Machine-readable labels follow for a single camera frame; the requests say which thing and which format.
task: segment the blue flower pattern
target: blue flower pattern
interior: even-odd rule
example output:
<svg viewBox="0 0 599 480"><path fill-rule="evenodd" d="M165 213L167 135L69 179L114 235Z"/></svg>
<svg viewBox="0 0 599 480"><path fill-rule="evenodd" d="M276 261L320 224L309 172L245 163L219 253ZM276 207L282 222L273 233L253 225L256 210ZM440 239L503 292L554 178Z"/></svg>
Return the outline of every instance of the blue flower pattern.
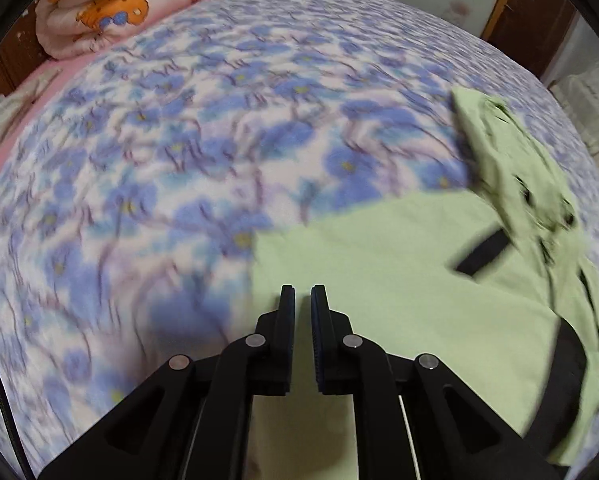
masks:
<svg viewBox="0 0 599 480"><path fill-rule="evenodd" d="M557 103L419 10L205 0L76 77L0 176L0 373L35 472L171 354L252 330L255 232L467 186L454 84L547 145L599 269L599 176Z"/></svg>

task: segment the black cable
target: black cable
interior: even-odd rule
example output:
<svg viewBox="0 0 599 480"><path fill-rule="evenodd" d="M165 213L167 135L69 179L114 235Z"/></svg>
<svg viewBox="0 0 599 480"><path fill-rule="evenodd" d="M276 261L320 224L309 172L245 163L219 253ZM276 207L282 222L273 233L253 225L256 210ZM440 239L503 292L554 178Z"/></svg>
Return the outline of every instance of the black cable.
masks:
<svg viewBox="0 0 599 480"><path fill-rule="evenodd" d="M13 418L13 412L11 412L11 407L8 403L8 397L6 396L6 390L4 389L4 384L2 383L1 378L0 412L2 413L2 418L4 418L6 432L8 433L9 439L11 440L11 445L13 446L13 450L16 454L17 463L19 463L20 468L22 468L22 473L24 473L25 480L36 480L35 475L33 474L33 470L31 469L31 465L29 464L28 459L26 457L26 453L24 452L24 446L22 446L22 441L20 440L19 433L17 433L16 420Z"/></svg>

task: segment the black strap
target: black strap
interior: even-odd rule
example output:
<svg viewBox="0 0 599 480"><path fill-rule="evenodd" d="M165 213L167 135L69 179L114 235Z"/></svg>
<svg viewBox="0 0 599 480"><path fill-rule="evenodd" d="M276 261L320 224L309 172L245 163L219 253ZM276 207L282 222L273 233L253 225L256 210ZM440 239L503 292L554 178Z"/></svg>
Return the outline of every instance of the black strap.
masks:
<svg viewBox="0 0 599 480"><path fill-rule="evenodd" d="M497 230L481 241L460 263L455 266L456 272L474 277L484 267L493 263L511 244L511 239L503 228Z"/></svg>
<svg viewBox="0 0 599 480"><path fill-rule="evenodd" d="M575 423L586 367L582 342L573 327L561 319L544 396L524 436L544 457L566 438Z"/></svg>
<svg viewBox="0 0 599 480"><path fill-rule="evenodd" d="M586 300L588 300L588 305L593 311L593 319L595 320L595 328L597 328L597 338L599 341L599 322L597 321L597 313L595 312L595 306L593 305L593 297L591 295L591 288L588 285L588 279L586 278L586 274L583 273L583 269L580 269L580 273L578 276L580 282L582 282L583 290L586 293Z"/></svg>

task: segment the metal screw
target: metal screw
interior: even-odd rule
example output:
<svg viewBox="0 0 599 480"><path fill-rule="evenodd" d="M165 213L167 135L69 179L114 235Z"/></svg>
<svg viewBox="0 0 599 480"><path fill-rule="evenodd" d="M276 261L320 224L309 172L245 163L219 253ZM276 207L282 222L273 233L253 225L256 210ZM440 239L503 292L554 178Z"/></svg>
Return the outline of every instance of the metal screw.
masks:
<svg viewBox="0 0 599 480"><path fill-rule="evenodd" d="M358 348L364 342L364 339L359 337L356 334L345 335L342 339L342 343L344 343L348 348Z"/></svg>
<svg viewBox="0 0 599 480"><path fill-rule="evenodd" d="M428 370L434 370L439 365L439 359L430 354L421 355L419 361L420 365Z"/></svg>
<svg viewBox="0 0 599 480"><path fill-rule="evenodd" d="M174 355L168 361L168 365L173 368L173 370L184 370L191 360L185 355Z"/></svg>
<svg viewBox="0 0 599 480"><path fill-rule="evenodd" d="M246 338L246 344L251 348L257 348L266 343L266 338L261 334L251 334Z"/></svg>

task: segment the bed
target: bed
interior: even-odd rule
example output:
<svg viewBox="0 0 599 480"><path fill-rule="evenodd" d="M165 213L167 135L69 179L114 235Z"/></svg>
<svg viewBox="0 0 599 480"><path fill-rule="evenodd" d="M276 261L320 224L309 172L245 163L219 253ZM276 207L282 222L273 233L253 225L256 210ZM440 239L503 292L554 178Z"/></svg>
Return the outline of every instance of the bed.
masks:
<svg viewBox="0 0 599 480"><path fill-rule="evenodd" d="M469 186L452 85L503 96L548 147L599 271L599 172L573 125L420 10L208 0L89 61L0 151L0 373L36 473L171 355L252 330L255 230ZM16 464L1 415L0 450Z"/></svg>

